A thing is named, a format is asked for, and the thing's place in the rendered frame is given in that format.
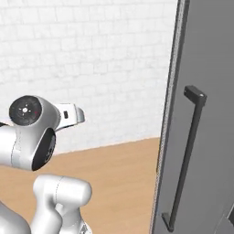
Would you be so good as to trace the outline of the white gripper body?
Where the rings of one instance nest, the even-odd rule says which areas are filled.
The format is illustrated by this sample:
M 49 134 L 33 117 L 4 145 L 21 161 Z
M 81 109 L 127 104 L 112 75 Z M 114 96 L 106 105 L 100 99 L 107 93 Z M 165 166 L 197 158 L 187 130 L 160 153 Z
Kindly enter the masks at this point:
M 85 115 L 84 111 L 80 107 L 75 107 L 75 112 L 76 112 L 76 124 L 83 123 L 85 122 Z

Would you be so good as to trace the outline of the grey fridge door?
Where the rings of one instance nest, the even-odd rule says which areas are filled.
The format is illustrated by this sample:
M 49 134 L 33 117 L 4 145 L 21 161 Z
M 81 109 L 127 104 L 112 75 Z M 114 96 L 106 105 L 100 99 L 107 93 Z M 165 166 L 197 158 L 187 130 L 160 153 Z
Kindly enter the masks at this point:
M 195 104 L 207 95 L 175 230 L 171 213 Z M 234 0 L 178 0 L 156 167 L 151 234 L 234 234 Z

